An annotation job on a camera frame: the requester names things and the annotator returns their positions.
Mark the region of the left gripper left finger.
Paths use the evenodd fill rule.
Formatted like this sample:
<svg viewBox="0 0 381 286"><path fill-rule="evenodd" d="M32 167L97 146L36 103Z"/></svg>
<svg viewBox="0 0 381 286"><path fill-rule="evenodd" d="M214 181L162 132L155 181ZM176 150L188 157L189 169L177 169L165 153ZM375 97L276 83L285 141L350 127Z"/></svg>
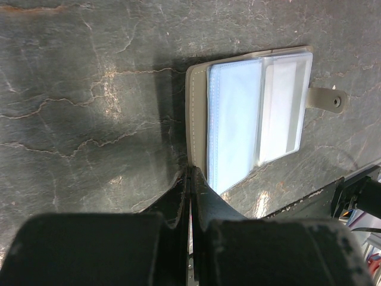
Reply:
<svg viewBox="0 0 381 286"><path fill-rule="evenodd" d="M163 219L157 238L152 285L188 284L190 204L188 170L184 169L170 189L144 210Z"/></svg>

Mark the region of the grey card holder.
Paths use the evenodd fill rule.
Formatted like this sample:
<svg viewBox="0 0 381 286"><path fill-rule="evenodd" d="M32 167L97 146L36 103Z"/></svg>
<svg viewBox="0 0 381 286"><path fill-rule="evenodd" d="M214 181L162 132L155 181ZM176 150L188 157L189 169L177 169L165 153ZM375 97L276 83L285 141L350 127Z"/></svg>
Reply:
<svg viewBox="0 0 381 286"><path fill-rule="evenodd" d="M252 52L187 69L185 120L188 162L202 170L209 186L217 194L237 185L253 169L264 165L259 164L258 155L266 67L290 62L308 66L304 114L308 108L335 114L344 111L348 103L344 91L310 86L311 46Z"/></svg>

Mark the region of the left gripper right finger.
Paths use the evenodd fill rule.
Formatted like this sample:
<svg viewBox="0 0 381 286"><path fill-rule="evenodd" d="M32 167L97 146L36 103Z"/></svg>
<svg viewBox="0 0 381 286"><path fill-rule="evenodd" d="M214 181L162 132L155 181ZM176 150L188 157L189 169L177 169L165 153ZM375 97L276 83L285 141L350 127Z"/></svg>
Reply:
<svg viewBox="0 0 381 286"><path fill-rule="evenodd" d="M245 220L209 186L202 170L191 167L191 213L193 241L193 270L195 281L202 284L202 271L205 269L204 237L212 220Z"/></svg>

